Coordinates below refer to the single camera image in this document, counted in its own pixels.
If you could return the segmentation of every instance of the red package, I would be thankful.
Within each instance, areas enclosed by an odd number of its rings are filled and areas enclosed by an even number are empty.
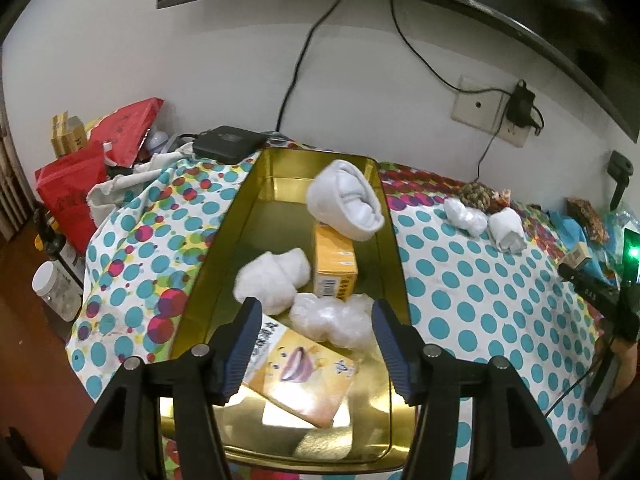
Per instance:
[[[44,205],[73,247],[84,254],[96,230],[86,196],[93,186],[107,180],[102,146],[90,144],[35,173],[36,190]]]
[[[89,143],[100,144],[102,148],[104,142],[110,142],[112,150],[108,157],[118,166],[130,168],[162,103],[163,99],[152,97],[116,110],[91,129]]]

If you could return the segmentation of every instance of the clear plastic bottle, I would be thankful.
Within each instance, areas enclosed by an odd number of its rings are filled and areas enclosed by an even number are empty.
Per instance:
[[[62,319],[73,321],[80,310],[82,298],[72,283],[52,262],[44,262],[31,280],[33,291]]]

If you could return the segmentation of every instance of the white lid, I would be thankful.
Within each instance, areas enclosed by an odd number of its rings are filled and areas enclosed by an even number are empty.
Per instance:
[[[53,288],[57,278],[58,271],[56,267],[51,262],[44,262],[38,267],[31,280],[33,291],[38,296],[46,295]]]

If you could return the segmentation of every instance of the cartoon mouth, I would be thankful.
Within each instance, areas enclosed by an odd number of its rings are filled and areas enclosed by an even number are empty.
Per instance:
[[[314,372],[311,357],[302,346],[297,347],[290,355],[282,369],[280,381],[288,383],[305,383]]]

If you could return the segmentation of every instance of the polka dot tablecloth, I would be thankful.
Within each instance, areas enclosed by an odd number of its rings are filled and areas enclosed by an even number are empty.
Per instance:
[[[92,398],[127,357],[168,358],[200,264],[254,160],[238,166],[178,161],[95,234],[86,259],[85,302],[67,346]],[[383,165],[381,176],[412,324],[425,341],[458,358],[508,357],[545,411],[590,365],[594,345],[584,303],[556,275],[554,262],[562,254],[557,237],[536,212],[521,208],[529,245],[522,254],[499,253],[487,234],[473,240],[447,222],[442,202],[456,181],[396,168]],[[578,386],[548,418],[568,460],[589,437],[583,395]],[[466,479],[472,407],[473,400],[461,401],[453,480]],[[180,480],[175,443],[163,443],[168,475]],[[242,466],[232,466],[232,473],[236,480],[354,478]],[[360,480],[399,476],[387,472]]]

